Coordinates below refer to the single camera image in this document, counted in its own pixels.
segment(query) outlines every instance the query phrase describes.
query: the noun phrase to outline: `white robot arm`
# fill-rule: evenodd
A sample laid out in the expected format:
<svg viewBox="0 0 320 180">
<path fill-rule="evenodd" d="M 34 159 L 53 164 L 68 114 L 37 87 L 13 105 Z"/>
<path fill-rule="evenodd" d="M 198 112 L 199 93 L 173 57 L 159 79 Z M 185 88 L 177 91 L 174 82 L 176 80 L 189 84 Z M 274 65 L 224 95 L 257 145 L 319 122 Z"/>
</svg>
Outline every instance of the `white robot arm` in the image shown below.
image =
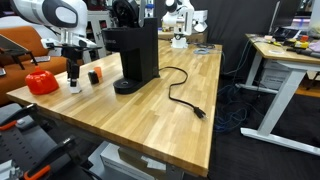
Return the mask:
<svg viewBox="0 0 320 180">
<path fill-rule="evenodd" d="M 194 8 L 190 0 L 166 0 L 167 13 L 163 16 L 163 23 L 174 27 L 173 48 L 187 48 L 187 40 L 184 37 L 192 34 L 192 21 Z"/>
<path fill-rule="evenodd" d="M 82 0 L 11 0 L 12 9 L 24 20 L 61 28 L 61 40 L 42 39 L 45 48 L 59 45 L 96 48 L 86 39 L 87 6 Z"/>
</svg>

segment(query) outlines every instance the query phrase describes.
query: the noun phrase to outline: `power cord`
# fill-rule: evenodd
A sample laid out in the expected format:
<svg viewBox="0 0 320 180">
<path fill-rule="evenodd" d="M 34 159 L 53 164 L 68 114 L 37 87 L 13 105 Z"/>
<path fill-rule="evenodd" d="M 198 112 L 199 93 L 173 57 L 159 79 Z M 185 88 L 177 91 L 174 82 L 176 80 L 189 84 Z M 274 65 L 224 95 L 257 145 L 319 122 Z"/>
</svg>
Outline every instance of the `power cord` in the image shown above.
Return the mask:
<svg viewBox="0 0 320 180">
<path fill-rule="evenodd" d="M 177 68 L 177 67 L 172 67 L 172 66 L 167 66 L 167 67 L 161 68 L 161 69 L 159 69 L 159 71 L 161 71 L 163 69 L 176 69 L 176 70 L 179 70 L 179 71 L 183 72 L 186 75 L 186 77 L 185 77 L 185 79 L 183 81 L 178 82 L 178 83 L 170 84 L 170 87 L 169 87 L 169 99 L 171 99 L 172 101 L 177 101 L 179 103 L 186 104 L 186 105 L 190 106 L 193 109 L 193 112 L 198 116 L 198 118 L 200 118 L 200 119 L 206 118 L 206 113 L 203 110 L 201 110 L 199 107 L 196 107 L 196 106 L 194 106 L 193 104 L 191 104 L 189 102 L 173 98 L 171 96 L 171 88 L 173 86 L 178 86 L 178 85 L 184 84 L 188 79 L 188 73 L 183 69 L 180 69 L 180 68 Z"/>
</svg>

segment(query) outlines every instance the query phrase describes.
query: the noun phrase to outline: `wooden table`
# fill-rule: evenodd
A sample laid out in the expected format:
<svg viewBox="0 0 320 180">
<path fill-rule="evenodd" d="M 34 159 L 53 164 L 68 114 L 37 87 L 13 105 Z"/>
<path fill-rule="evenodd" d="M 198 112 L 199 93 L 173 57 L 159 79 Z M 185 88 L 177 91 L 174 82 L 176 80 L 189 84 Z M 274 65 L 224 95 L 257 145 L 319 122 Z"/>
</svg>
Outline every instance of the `wooden table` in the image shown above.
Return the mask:
<svg viewBox="0 0 320 180">
<path fill-rule="evenodd" d="M 50 94 L 36 96 L 22 87 L 8 96 L 22 105 L 37 103 L 50 116 L 206 177 L 221 54 L 197 55 L 193 54 L 195 48 L 172 49 L 169 42 L 159 41 L 159 66 L 176 66 L 189 73 L 188 81 L 174 87 L 172 96 L 200 107 L 207 120 L 197 118 L 188 106 L 169 100 L 169 85 L 185 78 L 174 69 L 160 71 L 160 78 L 133 94 L 115 94 L 112 84 L 122 77 L 118 53 L 81 66 L 83 90 L 79 94 L 70 94 L 67 74 L 62 73 L 55 76 L 60 88 Z M 91 85 L 87 73 L 95 66 L 102 68 L 103 77 L 99 84 Z"/>
<path fill-rule="evenodd" d="M 277 95 L 270 105 L 267 114 L 263 118 L 259 129 L 253 130 L 249 128 L 241 128 L 241 133 L 248 137 L 320 156 L 320 148 L 271 134 L 271 131 L 289 104 L 306 72 L 308 70 L 320 71 L 320 59 L 299 55 L 295 52 L 289 52 L 286 51 L 287 47 L 279 47 L 265 42 L 259 42 L 259 39 L 256 37 L 251 35 L 247 36 L 251 43 L 253 43 L 253 46 L 257 49 L 257 53 L 253 60 L 246 83 L 238 84 L 238 86 L 255 91 L 259 90 L 275 93 Z M 262 87 L 258 88 L 257 86 L 252 85 L 262 58 L 272 59 L 279 64 L 289 67 L 288 76 L 282 83 L 279 91 Z"/>
</svg>

